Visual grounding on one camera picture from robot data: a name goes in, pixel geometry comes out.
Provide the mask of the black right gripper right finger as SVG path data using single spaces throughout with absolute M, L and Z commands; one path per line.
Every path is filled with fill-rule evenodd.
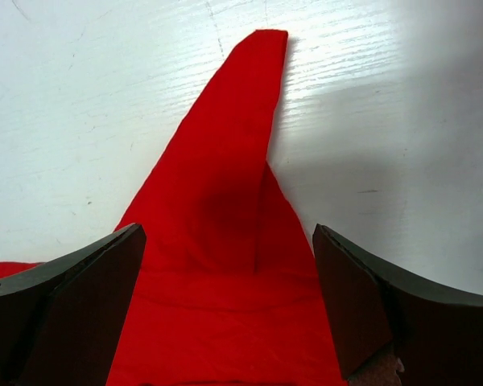
M 483 295 L 421 277 L 324 225 L 312 241 L 343 380 L 483 385 Z

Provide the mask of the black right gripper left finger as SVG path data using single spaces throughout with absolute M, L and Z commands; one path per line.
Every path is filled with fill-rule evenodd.
M 142 263 L 130 224 L 0 278 L 0 385 L 104 385 Z

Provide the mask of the red t-shirt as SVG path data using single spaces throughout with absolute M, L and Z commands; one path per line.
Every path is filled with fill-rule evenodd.
M 110 385 L 340 385 L 315 260 L 267 161 L 288 33 L 229 54 L 120 220 L 140 274 Z

